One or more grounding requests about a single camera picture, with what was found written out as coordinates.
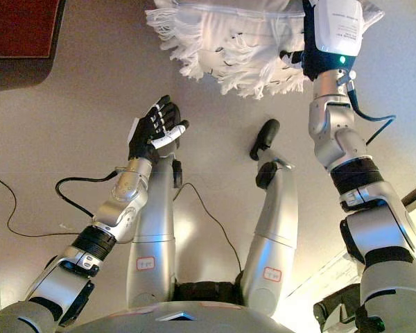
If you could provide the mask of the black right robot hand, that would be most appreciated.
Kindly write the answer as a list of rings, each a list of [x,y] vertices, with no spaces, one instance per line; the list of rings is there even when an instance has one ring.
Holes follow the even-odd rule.
[[[361,3],[328,0],[303,1],[302,5],[304,49],[281,51],[281,60],[289,67],[301,69],[312,81],[326,71],[350,71],[362,44]]]

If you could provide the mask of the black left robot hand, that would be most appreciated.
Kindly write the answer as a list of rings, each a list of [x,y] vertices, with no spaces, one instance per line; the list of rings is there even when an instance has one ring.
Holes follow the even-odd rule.
[[[136,118],[128,136],[128,159],[144,158],[157,163],[158,150],[177,140],[189,127],[169,95],[155,102],[146,115]]]

